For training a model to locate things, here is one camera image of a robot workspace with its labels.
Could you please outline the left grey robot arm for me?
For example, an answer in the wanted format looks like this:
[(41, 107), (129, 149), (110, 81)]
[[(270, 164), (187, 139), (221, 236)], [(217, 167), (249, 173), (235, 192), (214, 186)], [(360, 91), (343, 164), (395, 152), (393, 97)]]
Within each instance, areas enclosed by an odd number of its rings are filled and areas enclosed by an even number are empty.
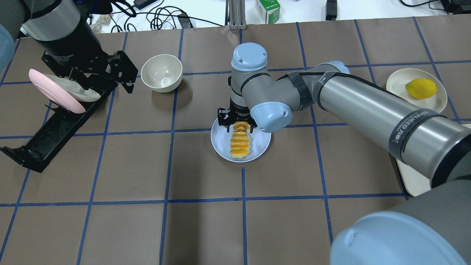
[[(156, 57), (158, 51), (180, 55), (180, 44), (186, 33), (194, 33), (201, 44), (195, 55), (211, 55), (197, 59), (197, 72), (203, 66), (220, 66), (229, 70), (232, 47), (218, 48), (228, 37), (228, 28), (178, 29), (148, 31), (122, 35), (113, 47), (123, 51), (105, 52), (91, 27), (81, 17), (71, 0), (39, 0), (34, 3), (31, 18), (24, 23), (31, 34), (14, 42), (13, 60), (1, 71), (1, 138), (27, 139), (44, 126), (57, 131), (81, 131), (94, 114), (103, 115), (91, 134), (127, 131), (169, 131), (173, 121), (174, 92), (156, 92), (145, 86), (141, 68)], [(59, 77), (72, 77), (84, 89), (100, 94), (95, 101), (71, 99), (64, 103), (47, 94), (45, 87), (34, 85), (29, 74), (43, 76), (43, 70), (57, 69)]]

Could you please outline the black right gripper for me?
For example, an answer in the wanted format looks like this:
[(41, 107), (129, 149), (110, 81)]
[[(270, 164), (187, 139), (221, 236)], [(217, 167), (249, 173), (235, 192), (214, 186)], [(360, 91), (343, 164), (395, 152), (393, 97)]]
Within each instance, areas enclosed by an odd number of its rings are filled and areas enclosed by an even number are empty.
[(240, 109), (217, 109), (217, 124), (219, 126), (224, 126), (226, 132), (230, 132), (230, 126), (236, 122), (247, 122), (249, 124), (249, 132), (253, 132), (257, 128), (257, 123), (252, 118), (249, 110), (240, 110)]

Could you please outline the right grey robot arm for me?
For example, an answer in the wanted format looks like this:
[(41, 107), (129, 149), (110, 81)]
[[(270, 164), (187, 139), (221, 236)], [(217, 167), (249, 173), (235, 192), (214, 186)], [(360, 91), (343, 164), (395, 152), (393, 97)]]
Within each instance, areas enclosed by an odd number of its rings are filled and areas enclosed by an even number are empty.
[(332, 265), (469, 265), (470, 128), (417, 107), (362, 78), (340, 61), (275, 81), (257, 43), (234, 49), (229, 109), (220, 126), (238, 121), (265, 133), (286, 127), (313, 104), (330, 112), (394, 158), (429, 179), (431, 190), (360, 218), (331, 245)]

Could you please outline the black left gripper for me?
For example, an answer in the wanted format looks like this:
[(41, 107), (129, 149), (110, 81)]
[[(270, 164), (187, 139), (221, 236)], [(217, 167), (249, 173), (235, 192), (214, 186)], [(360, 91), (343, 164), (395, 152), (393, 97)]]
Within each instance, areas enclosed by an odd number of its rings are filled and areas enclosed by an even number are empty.
[(110, 82), (121, 84), (127, 93), (132, 93), (138, 75), (138, 69), (124, 51), (113, 55), (105, 52), (83, 62), (68, 62), (64, 66), (48, 52), (44, 52), (42, 61), (59, 78), (68, 78), (77, 82), (83, 89), (92, 89), (91, 76), (97, 75)]

